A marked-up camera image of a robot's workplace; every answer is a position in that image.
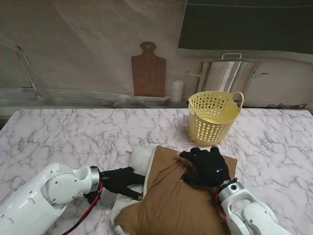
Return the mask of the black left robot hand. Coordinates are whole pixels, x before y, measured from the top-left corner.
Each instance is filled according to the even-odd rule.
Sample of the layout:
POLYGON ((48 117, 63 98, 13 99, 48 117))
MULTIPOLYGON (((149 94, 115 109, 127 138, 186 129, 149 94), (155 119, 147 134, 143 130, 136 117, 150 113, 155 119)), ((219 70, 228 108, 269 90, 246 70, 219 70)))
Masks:
POLYGON ((143 185, 145 176, 134 172, 132 167, 119 168, 100 172, 103 187, 112 193, 121 194, 141 201, 141 193, 129 188, 130 185, 143 185))

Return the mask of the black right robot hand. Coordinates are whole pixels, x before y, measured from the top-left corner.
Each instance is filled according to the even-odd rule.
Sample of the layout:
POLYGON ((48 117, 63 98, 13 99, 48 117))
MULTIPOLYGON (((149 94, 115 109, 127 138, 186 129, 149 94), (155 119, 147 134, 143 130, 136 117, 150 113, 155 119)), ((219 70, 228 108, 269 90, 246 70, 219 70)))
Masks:
POLYGON ((218 187, 231 180, 225 159, 216 146, 209 151, 194 147, 189 152, 181 152, 179 156, 193 166, 182 176, 182 180, 191 186, 218 187))

